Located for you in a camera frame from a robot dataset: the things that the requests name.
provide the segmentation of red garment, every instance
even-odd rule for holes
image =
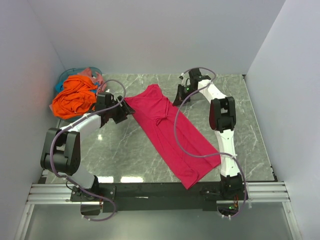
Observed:
[[[125,101],[135,110],[134,119],[186,189],[221,163],[219,155],[196,158],[181,150],[174,135],[178,108],[172,106],[157,84],[149,85],[137,96],[126,97]],[[177,121],[177,136],[183,148],[194,155],[218,152],[181,112]]]

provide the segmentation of orange garment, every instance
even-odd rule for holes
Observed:
[[[63,83],[63,91],[52,101],[52,111],[56,117],[69,119],[85,114],[97,102],[97,85],[88,76],[72,75]]]

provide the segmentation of marble tabletop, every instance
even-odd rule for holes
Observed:
[[[135,96],[148,85],[158,84],[162,93],[173,102],[177,85],[181,82],[178,76],[179,74],[108,74],[104,78],[121,81],[127,96]],[[214,82],[220,91],[235,99],[234,145],[246,179],[273,181],[273,171],[243,76],[218,75]],[[107,87],[115,97],[122,95],[122,88],[117,83],[110,82]],[[219,149],[216,135],[209,126],[209,107],[209,102],[198,93],[183,107],[183,113]],[[105,183],[180,181],[132,116],[119,124],[110,120],[84,139],[81,143],[81,164],[97,175],[100,182]],[[220,167],[213,169],[201,181],[220,181]],[[46,183],[62,182],[62,178],[49,172]]]

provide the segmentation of wall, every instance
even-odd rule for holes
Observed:
[[[285,0],[29,0],[66,66],[246,74]]]
[[[304,239],[319,239],[320,2],[287,0],[246,76]]]
[[[56,121],[48,105],[64,70],[46,33],[25,0],[0,7],[0,233],[13,239],[40,156]]]

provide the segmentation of pink cloth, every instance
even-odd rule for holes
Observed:
[[[107,84],[105,84],[103,88],[101,88],[101,85],[105,82],[104,78],[100,73],[98,72],[95,72],[95,73],[96,73],[96,78],[92,76],[91,68],[87,67],[85,70],[79,72],[78,75],[89,77],[94,84],[99,83],[99,87],[96,90],[96,94],[98,95],[98,93],[105,91]]]
[[[137,96],[126,97],[125,101],[135,110],[134,119],[186,189],[221,163],[219,155],[196,158],[180,149],[174,136],[178,108],[172,106],[157,84],[149,85]],[[189,153],[206,155],[218,152],[181,112],[177,121],[177,135]]]

